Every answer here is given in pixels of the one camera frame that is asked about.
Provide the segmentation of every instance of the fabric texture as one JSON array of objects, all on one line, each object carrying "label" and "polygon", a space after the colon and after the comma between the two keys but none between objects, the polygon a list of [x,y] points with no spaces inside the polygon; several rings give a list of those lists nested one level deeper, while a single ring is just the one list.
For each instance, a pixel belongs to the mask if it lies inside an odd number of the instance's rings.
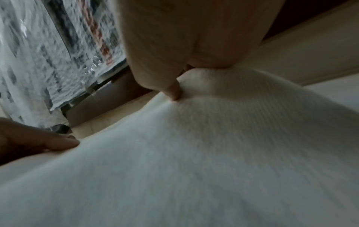
[{"label": "fabric texture", "polygon": [[274,76],[192,69],[0,187],[2,227],[359,224],[359,115]]}]

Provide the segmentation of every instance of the white fabric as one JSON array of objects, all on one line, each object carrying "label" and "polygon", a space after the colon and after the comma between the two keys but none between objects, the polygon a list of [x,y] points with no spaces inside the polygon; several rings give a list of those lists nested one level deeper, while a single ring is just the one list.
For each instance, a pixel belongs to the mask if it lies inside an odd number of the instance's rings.
[{"label": "white fabric", "polygon": [[180,83],[1,186],[0,226],[358,226],[357,113],[251,70]]}]

